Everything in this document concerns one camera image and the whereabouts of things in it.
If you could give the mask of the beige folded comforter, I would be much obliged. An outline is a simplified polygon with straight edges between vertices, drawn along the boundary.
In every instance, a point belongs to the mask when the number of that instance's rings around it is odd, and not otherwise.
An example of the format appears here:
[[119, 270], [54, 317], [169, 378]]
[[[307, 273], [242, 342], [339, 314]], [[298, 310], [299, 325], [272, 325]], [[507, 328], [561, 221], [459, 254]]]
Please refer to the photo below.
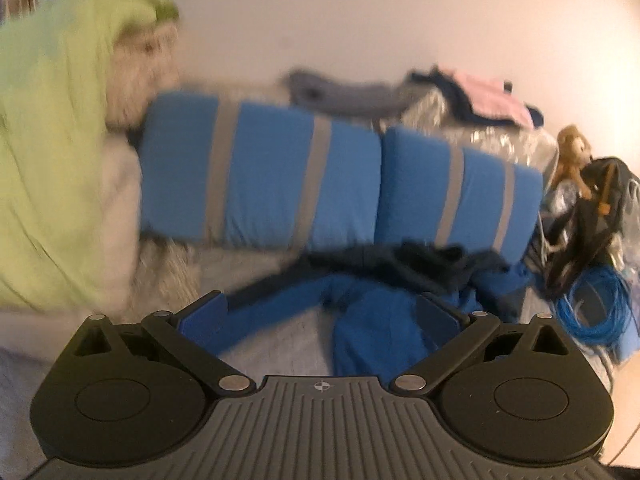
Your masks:
[[153, 100], [180, 84], [178, 25], [168, 22], [116, 41], [106, 87], [107, 134], [103, 144], [101, 243], [103, 273], [99, 310], [127, 307], [137, 266], [141, 169], [128, 134], [141, 127]]

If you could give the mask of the left blue striped pillow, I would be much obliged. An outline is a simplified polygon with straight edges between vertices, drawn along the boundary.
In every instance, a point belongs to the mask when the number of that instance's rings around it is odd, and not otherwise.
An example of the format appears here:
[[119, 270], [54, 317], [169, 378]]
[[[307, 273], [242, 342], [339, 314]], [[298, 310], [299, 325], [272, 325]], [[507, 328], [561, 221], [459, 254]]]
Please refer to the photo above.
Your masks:
[[297, 107], [169, 92], [140, 146], [141, 227], [193, 243], [323, 250], [374, 239], [381, 141]]

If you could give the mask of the green folded blanket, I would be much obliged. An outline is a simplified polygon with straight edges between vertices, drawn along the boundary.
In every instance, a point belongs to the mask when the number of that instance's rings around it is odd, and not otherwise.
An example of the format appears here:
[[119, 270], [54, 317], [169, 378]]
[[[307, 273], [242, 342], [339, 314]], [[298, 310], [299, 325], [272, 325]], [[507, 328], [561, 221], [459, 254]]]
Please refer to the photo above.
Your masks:
[[93, 304], [101, 281], [107, 77], [123, 32], [174, 0], [48, 0], [1, 26], [1, 304]]

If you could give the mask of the black bag red trim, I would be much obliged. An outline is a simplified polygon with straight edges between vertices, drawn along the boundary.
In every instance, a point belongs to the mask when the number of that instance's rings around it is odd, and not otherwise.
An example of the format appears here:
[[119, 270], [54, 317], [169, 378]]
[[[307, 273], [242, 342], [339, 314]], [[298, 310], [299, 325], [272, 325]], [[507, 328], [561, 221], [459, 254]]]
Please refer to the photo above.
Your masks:
[[622, 160], [609, 157], [590, 162], [580, 175], [590, 185], [590, 199], [579, 197], [548, 233], [553, 243], [567, 234], [566, 244], [544, 265], [544, 294], [550, 300], [567, 294], [585, 270], [612, 266], [612, 241], [622, 232], [625, 194], [634, 174]]

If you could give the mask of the folded navy white clothes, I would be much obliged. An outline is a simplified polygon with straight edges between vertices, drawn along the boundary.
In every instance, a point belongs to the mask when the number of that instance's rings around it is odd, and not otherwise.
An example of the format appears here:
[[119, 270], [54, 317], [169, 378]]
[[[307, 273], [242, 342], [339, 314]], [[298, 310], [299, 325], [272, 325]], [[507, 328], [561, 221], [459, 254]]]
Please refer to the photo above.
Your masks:
[[514, 96], [509, 81], [492, 82], [438, 66], [428, 73], [413, 70], [406, 76], [406, 81], [435, 86], [459, 122], [525, 130], [544, 125], [541, 111]]

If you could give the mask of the brown teddy bear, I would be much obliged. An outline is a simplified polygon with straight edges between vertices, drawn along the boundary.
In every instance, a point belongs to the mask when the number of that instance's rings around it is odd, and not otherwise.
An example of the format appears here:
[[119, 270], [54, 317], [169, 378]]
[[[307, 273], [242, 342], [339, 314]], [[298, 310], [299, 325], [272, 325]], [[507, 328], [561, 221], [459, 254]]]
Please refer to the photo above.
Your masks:
[[559, 160], [550, 188], [555, 190], [564, 180], [571, 180], [576, 184], [579, 196], [590, 200], [591, 190], [582, 180], [582, 170], [592, 162], [591, 144], [575, 125], [563, 128], [556, 140], [559, 145]]

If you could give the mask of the grey folded garment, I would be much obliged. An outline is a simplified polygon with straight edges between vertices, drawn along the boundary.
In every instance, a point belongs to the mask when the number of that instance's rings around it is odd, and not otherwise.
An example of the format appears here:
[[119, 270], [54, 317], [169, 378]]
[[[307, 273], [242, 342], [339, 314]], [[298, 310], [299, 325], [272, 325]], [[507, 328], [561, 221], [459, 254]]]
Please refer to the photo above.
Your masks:
[[363, 119], [398, 116], [418, 97], [389, 84], [344, 84], [309, 70], [288, 74], [291, 103], [314, 113]]

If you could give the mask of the blue striped pillow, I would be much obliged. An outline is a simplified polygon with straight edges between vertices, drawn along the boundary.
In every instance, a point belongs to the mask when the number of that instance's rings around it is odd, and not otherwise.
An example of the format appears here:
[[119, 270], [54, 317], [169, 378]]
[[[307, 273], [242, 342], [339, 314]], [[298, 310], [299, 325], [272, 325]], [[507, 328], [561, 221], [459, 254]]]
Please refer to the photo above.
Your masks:
[[382, 136], [375, 241], [405, 240], [524, 256], [544, 192], [535, 168], [391, 128]]
[[381, 141], [297, 107], [169, 92], [140, 146], [141, 227], [193, 243], [323, 250], [374, 239]]

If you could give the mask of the blue fleece jacket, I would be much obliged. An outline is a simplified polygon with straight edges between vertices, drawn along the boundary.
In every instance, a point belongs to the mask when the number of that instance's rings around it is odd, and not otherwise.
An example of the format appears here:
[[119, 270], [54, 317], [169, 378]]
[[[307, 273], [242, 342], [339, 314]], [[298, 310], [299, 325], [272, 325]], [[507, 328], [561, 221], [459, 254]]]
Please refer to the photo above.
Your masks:
[[310, 252], [232, 292], [215, 350], [235, 350], [263, 330], [322, 307], [333, 318], [333, 374], [390, 382], [437, 349], [416, 308], [420, 296], [430, 292], [460, 312], [513, 321], [532, 279], [524, 263], [509, 266], [492, 250], [466, 252], [456, 245], [403, 242]]

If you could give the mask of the right blue striped pillow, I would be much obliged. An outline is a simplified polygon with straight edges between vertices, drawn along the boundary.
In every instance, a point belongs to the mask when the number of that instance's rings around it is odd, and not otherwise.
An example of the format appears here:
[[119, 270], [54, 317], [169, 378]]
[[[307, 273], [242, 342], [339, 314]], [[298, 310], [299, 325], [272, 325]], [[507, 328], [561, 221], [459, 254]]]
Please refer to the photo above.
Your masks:
[[382, 136], [375, 241], [405, 240], [524, 256], [544, 192], [535, 168], [391, 128]]

